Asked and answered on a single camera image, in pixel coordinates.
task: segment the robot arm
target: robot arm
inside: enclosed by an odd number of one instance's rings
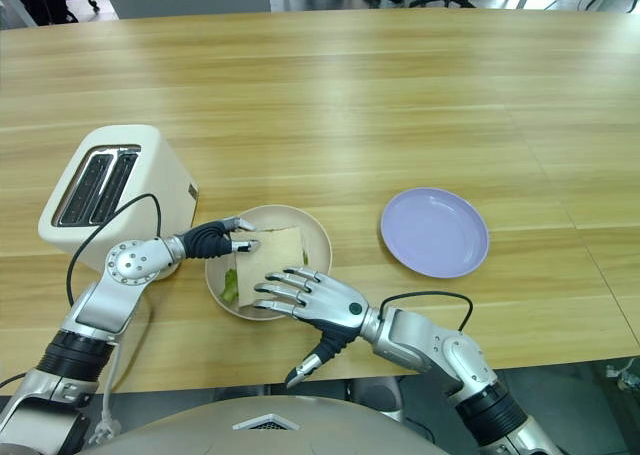
[[[394,307],[380,314],[355,289],[307,268],[288,268],[284,273],[268,274],[267,279],[282,284],[263,283],[255,290],[292,303],[260,300],[257,307],[322,331],[318,346],[287,376],[287,387],[302,381],[360,335],[371,343],[376,355],[418,372],[435,364],[456,380],[448,398],[478,442],[481,454],[561,455],[498,381],[482,350],[468,335]]]
[[[238,228],[254,229],[232,217],[172,237],[129,240],[113,247],[100,281],[78,298],[40,363],[27,372],[0,413],[0,443],[29,447],[43,455],[77,452],[90,422],[76,409],[88,405],[96,392],[98,377],[144,289],[163,269],[185,258],[256,250],[257,240],[236,242],[225,237]]]

